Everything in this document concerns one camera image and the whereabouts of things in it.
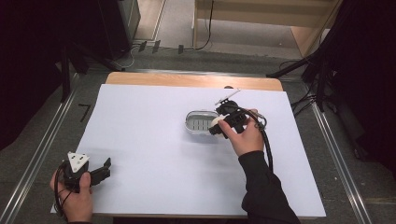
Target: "table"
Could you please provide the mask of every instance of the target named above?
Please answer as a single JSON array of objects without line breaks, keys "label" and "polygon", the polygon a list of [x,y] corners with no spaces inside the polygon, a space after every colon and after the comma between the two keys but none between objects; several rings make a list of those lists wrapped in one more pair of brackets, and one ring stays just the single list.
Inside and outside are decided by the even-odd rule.
[{"label": "table", "polygon": [[[245,217],[240,207],[245,175],[230,141],[193,135],[184,127],[190,111],[214,109],[212,101],[233,92],[224,86],[244,88],[233,100],[241,106],[258,105],[270,120],[267,134],[274,166],[285,180],[290,206],[302,218],[325,216],[290,103],[278,80],[162,73],[112,73],[99,92],[77,150],[91,157],[91,169],[112,158],[111,177],[94,188],[93,212],[113,217]],[[270,91],[250,91],[249,86]],[[281,133],[274,134],[276,128]],[[283,135],[289,141],[279,138]],[[290,187],[302,182],[303,188]],[[305,206],[297,205],[302,201]]]},{"label": "table", "polygon": [[[195,0],[193,44],[197,20],[209,19],[211,0]],[[318,43],[324,29],[331,28],[342,0],[215,0],[212,20],[242,21],[291,26],[303,57]]]}]

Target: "white board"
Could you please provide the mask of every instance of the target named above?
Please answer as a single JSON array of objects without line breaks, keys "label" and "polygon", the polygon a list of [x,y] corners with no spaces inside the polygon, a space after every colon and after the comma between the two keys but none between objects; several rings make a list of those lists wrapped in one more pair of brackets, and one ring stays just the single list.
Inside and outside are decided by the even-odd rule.
[{"label": "white board", "polygon": [[[190,134],[184,124],[233,91],[103,85],[77,150],[90,156],[90,171],[112,160],[111,177],[92,188],[93,212],[245,216],[246,178],[229,140]],[[325,217],[286,93],[241,90],[231,100],[267,118],[275,174],[296,215]]]}]

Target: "black cloth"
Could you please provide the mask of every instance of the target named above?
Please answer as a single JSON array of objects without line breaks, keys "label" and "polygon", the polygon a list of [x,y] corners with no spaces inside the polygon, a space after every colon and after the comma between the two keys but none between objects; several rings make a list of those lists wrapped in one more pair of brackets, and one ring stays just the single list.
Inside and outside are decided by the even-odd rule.
[{"label": "black cloth", "polygon": [[239,157],[247,176],[247,194],[242,208],[250,224],[300,223],[289,207],[280,180],[268,168],[263,151],[253,151]]}]

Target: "floor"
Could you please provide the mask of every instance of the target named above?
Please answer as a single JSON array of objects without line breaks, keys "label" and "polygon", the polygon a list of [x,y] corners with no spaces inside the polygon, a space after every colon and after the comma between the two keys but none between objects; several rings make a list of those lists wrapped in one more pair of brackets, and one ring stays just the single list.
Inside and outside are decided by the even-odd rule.
[{"label": "floor", "polygon": [[[240,29],[240,25],[234,23],[224,24],[221,27],[220,23],[213,23],[213,38],[208,49],[178,54],[179,44],[191,45],[189,6],[192,2],[191,0],[166,1],[156,37],[156,40],[161,39],[158,52],[152,53],[152,47],[148,45],[141,52],[135,49],[132,52],[134,59],[126,55],[117,60],[117,63],[125,65],[133,63],[125,68],[126,71],[145,69],[140,71],[149,72],[155,69],[264,77],[265,74],[277,71],[281,65],[286,65],[282,64],[283,62],[301,58],[289,27],[264,25],[260,29],[266,34],[265,38],[261,39],[258,36],[262,36],[260,35],[262,33],[254,36],[242,36],[239,31],[236,31],[237,34],[232,33]],[[176,19],[176,14],[186,17]],[[205,31],[203,21],[201,25],[203,29],[200,30]],[[200,37],[200,40],[203,43],[205,37]],[[50,213],[53,196],[49,181],[53,171],[65,159],[65,154],[77,148],[94,108],[99,87],[105,83],[109,73],[101,64],[91,60],[89,63],[88,75],[74,76],[74,93],[69,98],[67,106],[59,104],[62,90],[58,89],[32,118],[17,141],[0,151],[0,170],[2,170],[0,211],[3,214],[0,223],[64,223]],[[280,79],[291,102],[298,101],[306,93],[306,86],[300,79],[303,71],[302,67]],[[84,117],[86,107],[82,105],[92,105],[86,117]],[[49,144],[43,146],[41,140],[43,136],[48,136],[48,133],[46,135],[48,127],[54,125],[52,122],[54,116],[59,116],[62,122],[55,124],[54,135],[48,138]],[[343,182],[343,173],[337,169],[329,142],[323,135],[323,127],[318,124],[320,116],[324,116],[331,128],[336,147],[339,148],[348,172],[352,176],[352,183],[364,200],[369,214],[368,220],[358,221],[355,215],[346,192],[346,183]],[[353,147],[337,115],[326,107],[325,113],[318,116],[316,108],[312,106],[297,116],[296,123],[327,213],[327,217],[303,220],[303,223],[396,223],[396,181],[381,164],[375,161],[362,162],[355,158]],[[37,166],[35,173],[26,173],[32,177],[32,182],[23,188],[17,188],[18,183],[27,178],[24,174],[30,171],[30,162]],[[3,211],[6,211],[8,202],[12,201],[11,196],[19,195],[21,189],[26,189],[24,191],[26,194],[21,194],[18,200],[20,207],[14,208],[17,213],[12,214],[7,221],[6,213]],[[103,224],[112,221],[111,217],[95,216],[93,219],[94,223]]]}]

